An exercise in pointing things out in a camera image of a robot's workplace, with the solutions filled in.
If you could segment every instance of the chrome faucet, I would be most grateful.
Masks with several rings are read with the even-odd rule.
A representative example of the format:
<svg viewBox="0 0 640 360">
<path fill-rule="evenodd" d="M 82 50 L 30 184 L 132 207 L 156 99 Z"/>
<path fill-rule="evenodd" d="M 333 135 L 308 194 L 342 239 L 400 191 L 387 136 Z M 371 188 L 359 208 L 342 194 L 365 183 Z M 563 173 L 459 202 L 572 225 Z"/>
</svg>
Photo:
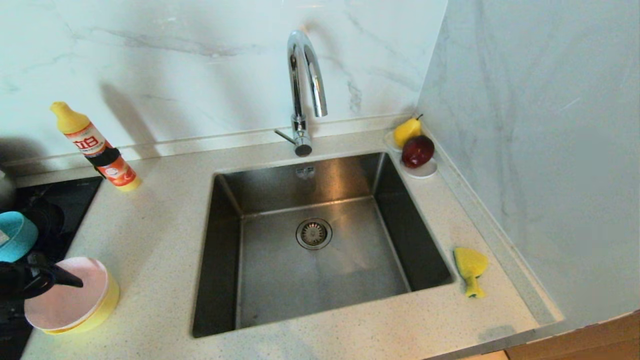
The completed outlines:
<svg viewBox="0 0 640 360">
<path fill-rule="evenodd" d="M 307 156 L 311 154 L 312 149 L 311 136 L 307 130 L 307 116 L 302 110 L 300 94 L 300 67 L 298 66 L 298 61 L 301 59 L 303 59 L 304 66 L 307 68 L 307 79 L 314 98 L 316 116 L 323 117 L 326 115 L 324 85 L 316 52 L 306 34 L 296 30 L 289 35 L 289 43 L 287 45 L 287 61 L 289 62 L 291 96 L 293 98 L 293 115 L 291 115 L 293 138 L 288 137 L 277 129 L 274 132 L 295 145 L 296 155 Z"/>
</svg>

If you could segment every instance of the black cooktop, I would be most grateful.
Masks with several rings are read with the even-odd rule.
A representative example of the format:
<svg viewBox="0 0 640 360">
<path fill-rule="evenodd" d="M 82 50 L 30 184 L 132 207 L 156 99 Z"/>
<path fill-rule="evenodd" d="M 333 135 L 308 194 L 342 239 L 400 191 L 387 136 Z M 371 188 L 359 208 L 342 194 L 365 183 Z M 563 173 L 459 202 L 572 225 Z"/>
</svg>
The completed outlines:
<svg viewBox="0 0 640 360">
<path fill-rule="evenodd" d="M 52 263 L 64 259 L 101 182 L 96 176 L 19 188 L 11 210 L 38 227 L 31 251 L 43 253 Z M 24 318 L 24 301 L 0 302 L 0 359 L 20 359 L 32 329 Z"/>
</svg>

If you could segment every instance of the red apple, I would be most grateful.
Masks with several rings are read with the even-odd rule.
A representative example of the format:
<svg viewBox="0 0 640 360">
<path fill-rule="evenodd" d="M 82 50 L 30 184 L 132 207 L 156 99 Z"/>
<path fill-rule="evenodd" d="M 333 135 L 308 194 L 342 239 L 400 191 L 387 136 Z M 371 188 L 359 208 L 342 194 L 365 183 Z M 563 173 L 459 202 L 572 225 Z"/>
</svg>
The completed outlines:
<svg viewBox="0 0 640 360">
<path fill-rule="evenodd" d="M 402 148 L 402 162 L 406 167 L 417 168 L 433 157 L 436 151 L 430 138 L 420 135 L 407 140 Z"/>
</svg>

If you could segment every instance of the sink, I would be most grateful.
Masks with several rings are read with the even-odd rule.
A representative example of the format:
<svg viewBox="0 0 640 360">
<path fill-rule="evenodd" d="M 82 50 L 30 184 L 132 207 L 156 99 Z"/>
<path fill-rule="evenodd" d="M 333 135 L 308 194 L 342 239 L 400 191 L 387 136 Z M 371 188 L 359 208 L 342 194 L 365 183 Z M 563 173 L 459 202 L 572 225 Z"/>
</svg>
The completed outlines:
<svg viewBox="0 0 640 360">
<path fill-rule="evenodd" d="M 387 153 L 216 174 L 193 336 L 451 282 Z"/>
</svg>

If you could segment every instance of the yellow bowl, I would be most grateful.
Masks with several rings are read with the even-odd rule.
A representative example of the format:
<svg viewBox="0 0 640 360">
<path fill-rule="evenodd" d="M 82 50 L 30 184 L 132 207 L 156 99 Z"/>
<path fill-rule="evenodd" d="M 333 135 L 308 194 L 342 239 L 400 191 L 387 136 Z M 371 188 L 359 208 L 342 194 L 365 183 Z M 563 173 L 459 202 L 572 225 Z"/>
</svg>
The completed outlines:
<svg viewBox="0 0 640 360">
<path fill-rule="evenodd" d="M 107 279 L 108 289 L 106 296 L 104 297 L 104 299 L 102 299 L 102 302 L 100 303 L 100 305 L 98 305 L 96 310 L 85 321 L 66 329 L 42 331 L 45 334 L 49 335 L 77 334 L 80 332 L 89 331 L 102 324 L 105 320 L 107 320 L 109 315 L 116 308 L 116 306 L 118 305 L 118 300 L 120 299 L 120 287 L 109 270 L 107 270 Z"/>
</svg>

